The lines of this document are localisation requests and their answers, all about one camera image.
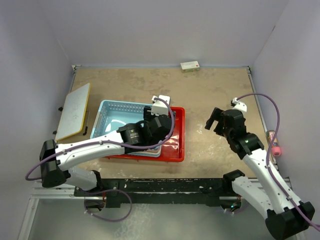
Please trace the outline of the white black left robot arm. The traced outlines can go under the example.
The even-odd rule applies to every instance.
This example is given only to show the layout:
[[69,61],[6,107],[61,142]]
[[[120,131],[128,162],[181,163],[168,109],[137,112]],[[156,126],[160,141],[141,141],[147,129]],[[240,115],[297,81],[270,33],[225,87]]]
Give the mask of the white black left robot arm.
[[88,140],[61,145],[53,139],[46,140],[39,155],[42,187],[69,184],[98,196],[103,191],[100,173],[80,169],[79,164],[156,148],[171,137],[174,126],[175,114],[170,109],[166,114],[152,115]]

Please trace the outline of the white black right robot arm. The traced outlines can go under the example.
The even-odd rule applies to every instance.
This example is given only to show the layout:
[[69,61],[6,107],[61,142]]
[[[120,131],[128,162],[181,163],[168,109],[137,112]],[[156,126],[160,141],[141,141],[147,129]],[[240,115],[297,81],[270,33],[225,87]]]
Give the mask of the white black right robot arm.
[[205,129],[214,122],[214,132],[224,137],[230,149],[252,170],[262,189],[239,170],[226,173],[222,190],[228,196],[235,194],[245,198],[263,217],[265,225],[276,240],[285,240],[311,226],[315,208],[310,202],[303,202],[281,177],[273,163],[267,158],[267,151],[257,135],[247,132],[243,113],[232,108],[214,108]]

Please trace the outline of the light blue perforated basket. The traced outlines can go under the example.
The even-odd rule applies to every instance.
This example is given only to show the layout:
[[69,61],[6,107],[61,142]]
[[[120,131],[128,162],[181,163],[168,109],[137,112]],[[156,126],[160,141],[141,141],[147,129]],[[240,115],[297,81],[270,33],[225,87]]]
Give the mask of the light blue perforated basket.
[[151,106],[148,103],[103,100],[100,103],[90,138],[101,137],[126,124],[142,121],[144,107]]

